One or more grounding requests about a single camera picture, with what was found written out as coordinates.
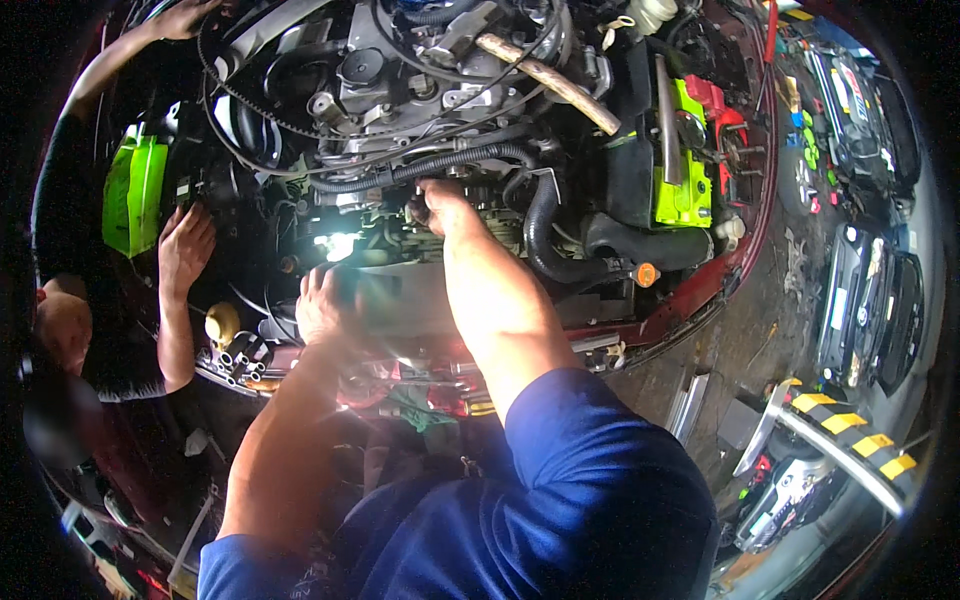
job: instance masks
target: man's arm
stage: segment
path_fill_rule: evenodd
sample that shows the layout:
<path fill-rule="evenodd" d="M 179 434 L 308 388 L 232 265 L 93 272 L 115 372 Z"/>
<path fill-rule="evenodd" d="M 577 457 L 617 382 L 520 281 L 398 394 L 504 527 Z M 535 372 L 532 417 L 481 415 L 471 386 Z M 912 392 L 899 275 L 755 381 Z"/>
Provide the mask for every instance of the man's arm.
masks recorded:
<path fill-rule="evenodd" d="M 100 93 L 117 71 L 151 42 L 189 39 L 197 19 L 220 6 L 223 0 L 181 0 L 176 6 L 118 37 L 90 62 L 70 90 L 60 116 L 71 114 L 87 121 Z"/>
<path fill-rule="evenodd" d="M 582 368 L 557 312 L 533 274 L 503 247 L 458 183 L 422 180 L 429 226 L 445 235 L 446 293 L 453 320 L 484 374 L 501 421 L 517 395 L 546 372 Z"/>
<path fill-rule="evenodd" d="M 339 373 L 352 357 L 355 315 L 337 304 L 336 269 L 300 282 L 297 325 L 306 347 L 247 430 L 233 459 L 224 522 L 217 539 L 255 536 L 304 555 L 320 518 L 321 493 L 333 481 Z"/>
<path fill-rule="evenodd" d="M 216 234 L 210 215 L 200 204 L 191 206 L 186 214 L 178 206 L 160 234 L 156 360 L 167 394 L 193 379 L 195 351 L 186 296 L 213 253 Z"/>

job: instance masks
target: blue sleeve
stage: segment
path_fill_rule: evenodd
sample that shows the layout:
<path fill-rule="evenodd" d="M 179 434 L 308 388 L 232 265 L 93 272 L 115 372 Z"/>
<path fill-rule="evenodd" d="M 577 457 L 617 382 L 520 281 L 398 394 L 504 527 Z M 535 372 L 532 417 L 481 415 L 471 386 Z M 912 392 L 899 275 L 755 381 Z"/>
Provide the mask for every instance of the blue sleeve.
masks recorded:
<path fill-rule="evenodd" d="M 531 383 L 505 429 L 527 493 L 497 537 L 525 540 L 515 553 L 522 570 L 579 573 L 587 594 L 706 591 L 716 511 L 672 435 L 635 415 L 599 377 L 574 369 Z"/>
<path fill-rule="evenodd" d="M 227 536 L 200 552 L 199 600 L 339 598 L 341 577 L 329 557 L 312 563 L 275 553 L 253 536 Z"/>

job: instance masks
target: red tool handle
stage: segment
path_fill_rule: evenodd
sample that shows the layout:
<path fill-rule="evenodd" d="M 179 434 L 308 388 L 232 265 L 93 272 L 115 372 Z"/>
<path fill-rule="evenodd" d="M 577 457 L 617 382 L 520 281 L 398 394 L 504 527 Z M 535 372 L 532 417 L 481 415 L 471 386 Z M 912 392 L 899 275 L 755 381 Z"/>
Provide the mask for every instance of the red tool handle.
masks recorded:
<path fill-rule="evenodd" d="M 771 64 L 774 61 L 774 49 L 777 47 L 777 19 L 780 17 L 777 0 L 770 0 L 767 9 L 770 16 L 767 19 L 767 46 L 763 50 L 763 61 Z"/>

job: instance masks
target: mechanic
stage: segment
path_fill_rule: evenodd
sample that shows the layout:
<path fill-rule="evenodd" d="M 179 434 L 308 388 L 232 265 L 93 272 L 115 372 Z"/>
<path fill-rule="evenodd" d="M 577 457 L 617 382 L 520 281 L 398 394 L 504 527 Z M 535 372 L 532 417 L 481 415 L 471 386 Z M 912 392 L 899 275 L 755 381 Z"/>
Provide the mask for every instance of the mechanic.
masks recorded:
<path fill-rule="evenodd" d="M 167 221 L 157 243 L 156 354 L 145 351 L 123 319 L 112 251 L 98 235 L 103 211 L 90 182 L 89 122 L 101 92 L 125 63 L 155 40 L 192 37 L 197 20 L 220 4 L 182 0 L 105 48 L 70 91 L 40 172 L 32 217 L 37 285 L 42 284 L 36 290 L 34 337 L 49 352 L 46 362 L 82 376 L 102 401 L 163 396 L 193 378 L 187 292 L 213 251 L 216 231 L 199 204 L 178 207 Z"/>
<path fill-rule="evenodd" d="M 420 186 L 420 215 L 445 236 L 453 317 L 518 482 L 395 481 L 314 543 L 336 479 L 339 376 L 363 338 L 356 310 L 338 300 L 343 268 L 319 267 L 300 283 L 300 360 L 233 460 L 199 597 L 703 597 L 719 532 L 683 447 L 584 369 L 550 298 L 458 184 Z"/>

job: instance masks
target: car engine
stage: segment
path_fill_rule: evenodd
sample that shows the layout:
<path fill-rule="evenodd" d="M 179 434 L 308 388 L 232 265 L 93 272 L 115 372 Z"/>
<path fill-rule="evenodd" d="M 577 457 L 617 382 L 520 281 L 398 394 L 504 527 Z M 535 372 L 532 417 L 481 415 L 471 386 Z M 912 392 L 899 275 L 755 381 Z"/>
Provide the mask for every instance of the car engine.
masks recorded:
<path fill-rule="evenodd" d="M 435 357 L 424 340 L 455 328 L 443 239 L 416 218 L 420 177 L 463 185 L 566 326 L 635 320 L 715 245 L 735 247 L 743 223 L 727 201 L 756 168 L 743 119 L 718 117 L 732 108 L 706 78 L 745 106 L 743 59 L 714 53 L 719 28 L 696 3 L 671 21 L 671 44 L 645 36 L 629 16 L 642 21 L 644 2 L 287 0 L 209 16 L 196 100 L 156 119 L 161 212 L 202 202 L 218 231 L 196 286 L 212 305 L 198 371 L 275 388 L 299 351 L 299 280 L 330 262 L 352 268 L 372 334 L 416 340 L 392 360 Z"/>

